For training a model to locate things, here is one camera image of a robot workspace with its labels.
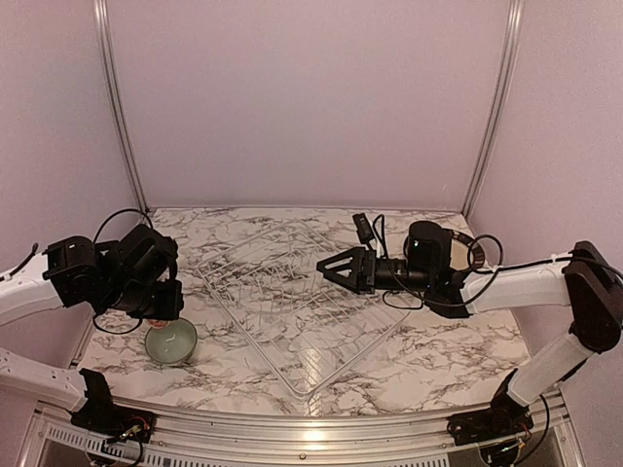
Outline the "white bowl with red pattern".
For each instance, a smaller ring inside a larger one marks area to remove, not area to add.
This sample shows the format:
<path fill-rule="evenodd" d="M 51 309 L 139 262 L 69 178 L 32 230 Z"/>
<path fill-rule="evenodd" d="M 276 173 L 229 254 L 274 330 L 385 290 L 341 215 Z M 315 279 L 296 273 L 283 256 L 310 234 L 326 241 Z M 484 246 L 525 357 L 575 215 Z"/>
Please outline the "white bowl with red pattern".
<path fill-rule="evenodd" d="M 147 323 L 154 329 L 162 329 L 169 324 L 169 321 L 148 319 Z"/>

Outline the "green bowl with flower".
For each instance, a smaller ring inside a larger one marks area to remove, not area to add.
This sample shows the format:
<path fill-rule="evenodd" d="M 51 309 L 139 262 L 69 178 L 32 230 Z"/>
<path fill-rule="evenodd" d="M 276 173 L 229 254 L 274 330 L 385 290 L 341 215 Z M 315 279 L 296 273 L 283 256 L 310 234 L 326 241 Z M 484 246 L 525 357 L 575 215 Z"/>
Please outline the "green bowl with flower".
<path fill-rule="evenodd" d="M 193 355 L 198 342 L 196 327 L 187 319 L 171 321 L 161 329 L 150 329 L 144 340 L 151 360 L 165 366 L 183 364 Z"/>

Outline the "large black rimmed cream plate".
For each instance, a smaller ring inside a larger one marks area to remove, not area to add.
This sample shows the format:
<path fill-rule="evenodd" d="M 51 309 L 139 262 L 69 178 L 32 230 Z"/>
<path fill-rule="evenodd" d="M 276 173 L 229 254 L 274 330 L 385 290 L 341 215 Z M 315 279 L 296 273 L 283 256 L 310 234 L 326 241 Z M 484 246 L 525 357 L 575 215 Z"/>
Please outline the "large black rimmed cream plate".
<path fill-rule="evenodd" d="M 470 267 L 480 269 L 486 262 L 486 254 L 479 243 L 466 233 L 450 230 L 450 266 L 459 271 L 471 271 Z"/>

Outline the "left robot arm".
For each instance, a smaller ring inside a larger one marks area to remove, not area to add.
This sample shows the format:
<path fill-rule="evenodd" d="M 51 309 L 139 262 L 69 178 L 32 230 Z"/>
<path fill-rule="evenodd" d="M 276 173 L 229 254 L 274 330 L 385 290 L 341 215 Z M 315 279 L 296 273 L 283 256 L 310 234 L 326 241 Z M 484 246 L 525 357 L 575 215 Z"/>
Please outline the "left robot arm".
<path fill-rule="evenodd" d="M 92 312 L 127 316 L 133 328 L 171 321 L 183 308 L 177 242 L 147 225 L 119 240 L 70 236 L 1 275 L 1 385 L 70 413 L 103 433 L 123 424 L 99 372 L 65 364 Z"/>

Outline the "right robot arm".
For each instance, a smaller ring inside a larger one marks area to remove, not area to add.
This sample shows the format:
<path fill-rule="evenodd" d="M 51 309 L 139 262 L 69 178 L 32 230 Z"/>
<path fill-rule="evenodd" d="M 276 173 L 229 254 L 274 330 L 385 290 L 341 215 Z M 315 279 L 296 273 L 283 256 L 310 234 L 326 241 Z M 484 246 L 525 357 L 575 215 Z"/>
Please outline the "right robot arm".
<path fill-rule="evenodd" d="M 622 338 L 622 274 L 589 241 L 563 254 L 487 267 L 483 234 L 463 238 L 431 221 L 410 225 L 403 255 L 389 254 L 385 218 L 353 218 L 359 245 L 317 263 L 324 279 L 357 295 L 405 293 L 447 319 L 524 311 L 530 361 L 500 385 L 482 426 L 501 436 L 544 392 Z"/>

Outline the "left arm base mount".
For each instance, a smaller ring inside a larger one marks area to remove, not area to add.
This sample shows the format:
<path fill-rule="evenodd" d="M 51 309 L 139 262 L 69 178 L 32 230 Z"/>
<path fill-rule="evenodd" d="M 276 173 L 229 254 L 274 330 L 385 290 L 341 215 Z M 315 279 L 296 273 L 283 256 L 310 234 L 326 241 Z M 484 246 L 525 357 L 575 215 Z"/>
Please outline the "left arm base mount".
<path fill-rule="evenodd" d="M 79 374 L 86 383 L 85 405 L 71 413 L 72 425 L 122 440 L 122 434 L 138 426 L 137 439 L 147 444 L 152 436 L 156 416 L 154 413 L 115 404 L 103 374 L 82 369 Z"/>

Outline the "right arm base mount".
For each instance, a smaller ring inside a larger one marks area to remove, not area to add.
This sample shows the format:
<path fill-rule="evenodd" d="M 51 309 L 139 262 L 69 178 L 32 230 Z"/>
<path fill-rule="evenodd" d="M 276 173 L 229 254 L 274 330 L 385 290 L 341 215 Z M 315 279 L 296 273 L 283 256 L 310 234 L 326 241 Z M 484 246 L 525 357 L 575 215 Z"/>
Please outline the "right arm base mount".
<path fill-rule="evenodd" d="M 480 443 L 531 430 L 529 407 L 515 402 L 509 392 L 513 370 L 501 383 L 486 409 L 455 413 L 448 418 L 447 432 L 457 446 Z"/>

